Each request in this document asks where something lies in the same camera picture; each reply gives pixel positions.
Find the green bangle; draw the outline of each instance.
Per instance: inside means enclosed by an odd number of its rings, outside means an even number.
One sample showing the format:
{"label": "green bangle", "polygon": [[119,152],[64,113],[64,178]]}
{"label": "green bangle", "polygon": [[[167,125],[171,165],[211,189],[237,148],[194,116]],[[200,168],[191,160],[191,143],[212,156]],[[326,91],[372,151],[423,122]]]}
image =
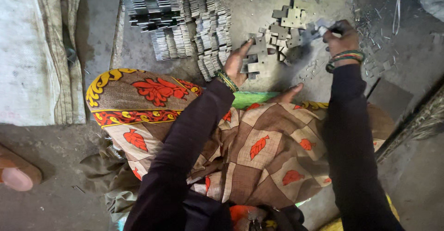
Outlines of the green bangle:
{"label": "green bangle", "polygon": [[236,86],[236,84],[224,71],[222,71],[222,69],[215,71],[214,74],[218,76],[223,81],[223,83],[230,88],[231,92],[234,93],[239,91],[239,88]]}
{"label": "green bangle", "polygon": [[339,54],[336,54],[333,58],[329,60],[327,65],[325,66],[325,69],[328,73],[333,73],[335,66],[333,65],[334,62],[344,59],[354,59],[361,64],[365,60],[365,54],[363,52],[359,52],[358,50],[352,50],[352,51],[345,51],[341,52]]}

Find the wire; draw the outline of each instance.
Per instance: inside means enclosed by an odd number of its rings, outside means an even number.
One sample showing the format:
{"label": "wire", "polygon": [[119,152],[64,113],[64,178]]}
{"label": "wire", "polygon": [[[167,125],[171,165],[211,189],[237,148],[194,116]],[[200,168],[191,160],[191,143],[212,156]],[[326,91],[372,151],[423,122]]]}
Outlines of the wire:
{"label": "wire", "polygon": [[[398,26],[395,31],[396,18],[398,18]],[[393,25],[392,25],[392,34],[398,35],[400,23],[401,23],[401,0],[396,0],[395,17],[393,18]]]}

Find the woman's hand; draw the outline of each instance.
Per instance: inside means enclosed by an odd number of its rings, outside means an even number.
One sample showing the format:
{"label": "woman's hand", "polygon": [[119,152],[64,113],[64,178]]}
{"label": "woman's hand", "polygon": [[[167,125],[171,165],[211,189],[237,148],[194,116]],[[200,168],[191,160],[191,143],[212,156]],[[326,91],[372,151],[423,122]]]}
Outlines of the woman's hand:
{"label": "woman's hand", "polygon": [[253,40],[249,39],[240,48],[232,52],[230,57],[228,57],[226,60],[224,68],[225,73],[236,84],[237,87],[240,87],[245,80],[247,80],[247,74],[240,73],[240,71],[242,68],[242,59],[244,59],[244,57],[247,55],[248,49],[252,43]]}
{"label": "woman's hand", "polygon": [[[359,36],[347,20],[337,21],[330,29],[331,31],[327,31],[323,37],[324,42],[329,44],[332,57],[341,52],[357,50],[359,48]],[[341,37],[336,37],[332,32],[341,34]],[[354,59],[344,59],[336,61],[335,67],[358,63]]]}

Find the woman's left hand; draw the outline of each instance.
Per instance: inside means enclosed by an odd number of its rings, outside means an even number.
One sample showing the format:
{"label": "woman's left hand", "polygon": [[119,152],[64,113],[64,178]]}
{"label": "woman's left hand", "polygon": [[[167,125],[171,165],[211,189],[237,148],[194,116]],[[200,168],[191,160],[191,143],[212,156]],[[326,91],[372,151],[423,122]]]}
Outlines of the woman's left hand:
{"label": "woman's left hand", "polygon": [[247,55],[248,49],[250,48],[252,43],[253,40],[249,39],[240,48],[232,52],[230,57],[228,57],[228,59],[226,60],[224,68],[225,73],[236,84],[237,87],[240,87],[245,82],[245,80],[247,80],[247,74],[240,72],[242,68],[242,59]]}

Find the woman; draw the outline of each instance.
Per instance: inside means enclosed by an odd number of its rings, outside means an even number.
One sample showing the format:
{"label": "woman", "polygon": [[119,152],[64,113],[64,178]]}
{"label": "woman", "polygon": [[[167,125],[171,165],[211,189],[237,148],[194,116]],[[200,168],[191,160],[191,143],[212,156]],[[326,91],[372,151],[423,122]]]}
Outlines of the woman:
{"label": "woman", "polygon": [[[336,31],[341,38],[324,36],[332,56],[358,49],[348,22]],[[104,73],[89,87],[97,122],[142,179],[125,230],[305,230],[294,204],[330,183],[346,229],[401,230],[377,180],[373,151],[380,144],[359,62],[335,62],[326,120],[326,104],[291,104],[302,84],[245,111],[230,109],[232,92],[247,78],[238,71],[250,46],[232,53],[225,73],[203,92],[131,69]]]}

